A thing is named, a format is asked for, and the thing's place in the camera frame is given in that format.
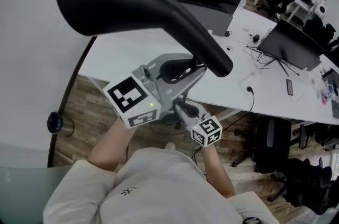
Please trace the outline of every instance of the person's arm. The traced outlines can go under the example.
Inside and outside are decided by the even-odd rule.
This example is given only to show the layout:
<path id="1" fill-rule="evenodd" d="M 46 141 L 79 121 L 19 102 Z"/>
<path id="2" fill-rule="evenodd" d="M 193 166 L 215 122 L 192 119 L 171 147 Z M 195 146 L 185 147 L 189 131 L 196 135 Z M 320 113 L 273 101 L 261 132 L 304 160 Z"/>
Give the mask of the person's arm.
<path id="1" fill-rule="evenodd" d="M 98 209 L 113 189 L 113 171 L 135 130 L 117 119 L 88 161 L 77 161 L 58 185 L 44 209 L 44 223 L 100 223 Z"/>
<path id="2" fill-rule="evenodd" d="M 214 145 L 202 148 L 205 162 L 206 180 L 222 196 L 230 198 L 235 195 L 235 191 L 230 178 L 221 164 L 217 150 Z"/>
<path id="3" fill-rule="evenodd" d="M 120 119 L 92 150 L 88 162 L 106 171 L 115 171 L 137 127 L 127 129 Z"/>

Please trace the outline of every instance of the person's left arm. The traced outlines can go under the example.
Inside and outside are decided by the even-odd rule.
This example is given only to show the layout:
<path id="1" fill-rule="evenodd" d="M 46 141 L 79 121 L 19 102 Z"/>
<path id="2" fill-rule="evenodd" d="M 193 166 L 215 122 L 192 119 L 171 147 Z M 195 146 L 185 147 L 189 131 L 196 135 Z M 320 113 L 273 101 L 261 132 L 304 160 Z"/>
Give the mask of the person's left arm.
<path id="1" fill-rule="evenodd" d="M 44 223 L 100 223 L 98 209 L 113 189 L 114 171 L 136 129 L 117 119 L 88 161 L 77 161 L 58 185 L 43 212 Z"/>

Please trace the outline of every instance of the gray wall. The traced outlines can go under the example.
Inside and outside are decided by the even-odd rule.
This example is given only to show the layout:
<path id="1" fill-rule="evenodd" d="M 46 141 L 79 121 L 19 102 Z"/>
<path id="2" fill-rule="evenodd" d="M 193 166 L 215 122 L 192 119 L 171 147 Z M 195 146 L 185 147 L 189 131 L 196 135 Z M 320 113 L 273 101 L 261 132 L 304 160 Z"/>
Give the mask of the gray wall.
<path id="1" fill-rule="evenodd" d="M 46 167 L 47 117 L 88 41 L 69 27 L 56 0 L 0 0 L 1 166 Z"/>

